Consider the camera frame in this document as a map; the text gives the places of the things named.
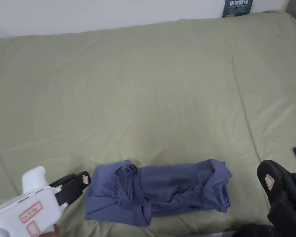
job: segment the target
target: bed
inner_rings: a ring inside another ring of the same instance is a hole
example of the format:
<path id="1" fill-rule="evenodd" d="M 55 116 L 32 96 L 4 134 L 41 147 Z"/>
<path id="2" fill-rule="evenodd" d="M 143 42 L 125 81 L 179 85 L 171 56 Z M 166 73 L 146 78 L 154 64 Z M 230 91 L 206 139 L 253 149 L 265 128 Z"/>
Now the bed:
<path id="1" fill-rule="evenodd" d="M 215 158 L 232 173 L 226 214 L 153 218 L 149 227 L 84 220 L 60 236 L 179 236 L 268 223 L 256 169 L 296 172 L 296 19 L 279 11 L 79 34 L 0 39 L 0 203 L 44 166 L 53 182 L 131 159 Z"/>

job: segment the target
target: white label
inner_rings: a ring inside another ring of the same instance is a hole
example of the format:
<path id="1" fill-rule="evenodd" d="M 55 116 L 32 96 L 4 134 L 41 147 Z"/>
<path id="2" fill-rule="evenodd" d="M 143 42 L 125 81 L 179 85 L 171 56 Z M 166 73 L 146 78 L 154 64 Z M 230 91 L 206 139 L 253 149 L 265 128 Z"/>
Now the white label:
<path id="1" fill-rule="evenodd" d="M 29 225 L 27 226 L 27 232 L 31 237 L 33 236 L 37 237 L 41 234 L 41 231 L 39 230 L 39 227 L 35 222 L 29 223 Z"/>
<path id="2" fill-rule="evenodd" d="M 27 222 L 29 219 L 31 219 L 34 215 L 36 215 L 39 211 L 43 209 L 43 206 L 41 202 L 35 203 L 32 207 L 27 209 L 25 212 L 20 214 L 20 220 L 22 223 Z"/>
<path id="3" fill-rule="evenodd" d="M 268 189 L 269 190 L 272 190 L 272 187 L 274 185 L 275 180 L 271 176 L 269 176 L 268 174 L 266 174 L 266 176 L 265 176 L 265 182 L 266 182 L 266 185 L 267 185 Z"/>
<path id="4" fill-rule="evenodd" d="M 88 184 L 88 176 L 83 175 L 82 180 L 83 180 L 83 183 Z"/>

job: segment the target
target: white wall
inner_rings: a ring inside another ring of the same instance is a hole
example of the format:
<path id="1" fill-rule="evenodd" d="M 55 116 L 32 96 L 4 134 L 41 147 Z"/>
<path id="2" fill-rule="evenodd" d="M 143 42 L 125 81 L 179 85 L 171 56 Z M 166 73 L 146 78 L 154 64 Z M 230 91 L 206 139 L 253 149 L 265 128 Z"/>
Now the white wall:
<path id="1" fill-rule="evenodd" d="M 253 0 L 251 12 L 286 0 Z M 0 0 L 0 38 L 221 17 L 224 0 Z"/>

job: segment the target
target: white controller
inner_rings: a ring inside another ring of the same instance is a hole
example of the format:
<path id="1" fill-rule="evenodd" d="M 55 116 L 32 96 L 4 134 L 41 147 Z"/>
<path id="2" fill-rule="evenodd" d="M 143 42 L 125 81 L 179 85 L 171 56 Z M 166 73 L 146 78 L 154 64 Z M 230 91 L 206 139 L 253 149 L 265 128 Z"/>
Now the white controller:
<path id="1" fill-rule="evenodd" d="M 85 177 L 83 182 L 87 186 L 89 180 Z M 49 186 L 42 166 L 23 175 L 22 188 L 21 195 L 0 205 L 0 237 L 38 237 L 54 231 L 54 224 L 68 206 L 67 202 L 59 205 L 55 194 L 62 185 Z"/>

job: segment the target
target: blue shirt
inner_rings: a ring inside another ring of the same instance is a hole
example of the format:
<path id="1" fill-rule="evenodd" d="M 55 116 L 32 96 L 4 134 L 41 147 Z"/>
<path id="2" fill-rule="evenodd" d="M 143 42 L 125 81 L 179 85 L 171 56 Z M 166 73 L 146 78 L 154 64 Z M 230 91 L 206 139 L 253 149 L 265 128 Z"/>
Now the blue shirt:
<path id="1" fill-rule="evenodd" d="M 218 160 L 138 168 L 130 160 L 98 166 L 86 191 L 85 219 L 144 227 L 153 216 L 227 212 L 231 173 Z"/>

